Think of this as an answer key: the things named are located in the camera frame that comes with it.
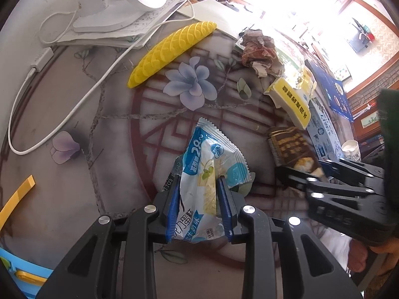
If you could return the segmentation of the yellow corn-shaped toy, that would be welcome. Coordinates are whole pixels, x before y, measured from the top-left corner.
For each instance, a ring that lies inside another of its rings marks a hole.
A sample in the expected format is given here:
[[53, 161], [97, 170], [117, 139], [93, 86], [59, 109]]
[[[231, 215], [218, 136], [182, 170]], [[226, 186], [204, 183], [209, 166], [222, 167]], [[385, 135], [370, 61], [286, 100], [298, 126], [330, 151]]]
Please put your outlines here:
[[142, 84], [178, 56], [211, 35], [216, 28], [215, 22], [197, 22], [169, 34], [139, 61], [130, 74], [127, 86], [135, 88]]

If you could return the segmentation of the yellow clip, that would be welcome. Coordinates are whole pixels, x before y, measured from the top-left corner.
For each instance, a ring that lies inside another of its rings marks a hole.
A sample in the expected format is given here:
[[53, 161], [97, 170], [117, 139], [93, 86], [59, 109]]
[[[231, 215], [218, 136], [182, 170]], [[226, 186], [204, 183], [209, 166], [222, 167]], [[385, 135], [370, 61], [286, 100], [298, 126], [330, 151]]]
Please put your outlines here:
[[20, 201], [29, 193], [35, 186], [33, 175], [28, 176], [24, 182], [13, 193], [10, 199], [6, 202], [0, 212], [0, 229], [6, 224], [14, 209], [18, 206]]

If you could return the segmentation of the dark brown snack box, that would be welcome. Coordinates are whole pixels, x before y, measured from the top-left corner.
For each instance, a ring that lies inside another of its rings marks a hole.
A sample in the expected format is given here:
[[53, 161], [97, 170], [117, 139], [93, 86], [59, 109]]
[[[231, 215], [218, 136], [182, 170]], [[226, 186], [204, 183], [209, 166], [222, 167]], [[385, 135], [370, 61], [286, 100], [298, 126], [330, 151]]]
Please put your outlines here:
[[297, 127], [273, 127], [267, 141], [276, 166], [288, 166], [298, 171], [325, 178], [312, 145]]

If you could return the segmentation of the crumpled brown paper trash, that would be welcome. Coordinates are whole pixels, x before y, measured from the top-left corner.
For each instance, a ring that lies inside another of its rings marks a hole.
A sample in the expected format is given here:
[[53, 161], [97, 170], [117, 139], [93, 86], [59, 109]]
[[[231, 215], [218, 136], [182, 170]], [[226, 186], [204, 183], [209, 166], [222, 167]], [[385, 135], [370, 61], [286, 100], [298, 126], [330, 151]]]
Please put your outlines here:
[[243, 32], [243, 53], [241, 62], [245, 67], [252, 68], [257, 77], [280, 77], [285, 66], [280, 62], [272, 37], [265, 36], [262, 30], [247, 29]]

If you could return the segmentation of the yellow white tissue pack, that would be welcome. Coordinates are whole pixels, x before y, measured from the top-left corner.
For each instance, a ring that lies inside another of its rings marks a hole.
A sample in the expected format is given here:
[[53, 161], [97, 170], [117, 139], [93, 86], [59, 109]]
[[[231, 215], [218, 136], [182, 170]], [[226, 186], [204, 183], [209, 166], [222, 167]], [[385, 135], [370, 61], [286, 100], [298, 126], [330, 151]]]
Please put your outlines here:
[[297, 128], [305, 130], [310, 123], [309, 102], [316, 86], [312, 72], [302, 66], [291, 78], [277, 78], [266, 88], [264, 94], [272, 99], [276, 108], [287, 112]]

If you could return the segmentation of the white paper cup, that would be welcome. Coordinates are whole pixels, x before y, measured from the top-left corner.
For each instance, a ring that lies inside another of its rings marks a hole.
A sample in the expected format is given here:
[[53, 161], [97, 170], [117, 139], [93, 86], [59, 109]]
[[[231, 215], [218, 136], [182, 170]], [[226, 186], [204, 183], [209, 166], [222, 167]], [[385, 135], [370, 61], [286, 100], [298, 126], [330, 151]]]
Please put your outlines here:
[[344, 159], [349, 161], [360, 162], [361, 154], [358, 141], [348, 140], [342, 145], [342, 152], [344, 154]]

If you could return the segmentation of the blue book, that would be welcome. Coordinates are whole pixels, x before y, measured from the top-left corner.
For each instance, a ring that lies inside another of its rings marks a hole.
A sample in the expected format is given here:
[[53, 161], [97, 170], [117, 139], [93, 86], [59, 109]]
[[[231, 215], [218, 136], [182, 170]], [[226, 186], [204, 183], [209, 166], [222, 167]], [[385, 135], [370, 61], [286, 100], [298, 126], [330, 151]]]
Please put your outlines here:
[[305, 60], [305, 65], [312, 72], [316, 82], [322, 86], [329, 107], [349, 122], [353, 122], [354, 119], [342, 81], [336, 80], [323, 66], [313, 60]]

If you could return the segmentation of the blue white snack wrapper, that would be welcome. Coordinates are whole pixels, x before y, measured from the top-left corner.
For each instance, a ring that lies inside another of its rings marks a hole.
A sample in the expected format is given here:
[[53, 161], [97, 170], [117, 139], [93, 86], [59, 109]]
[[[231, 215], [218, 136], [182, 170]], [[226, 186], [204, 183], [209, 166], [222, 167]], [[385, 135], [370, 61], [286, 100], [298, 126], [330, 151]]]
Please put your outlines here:
[[241, 151], [212, 122], [199, 118], [179, 168], [180, 182], [173, 196], [166, 239], [202, 242], [224, 235], [217, 213], [216, 180], [223, 176], [229, 188], [250, 181]]

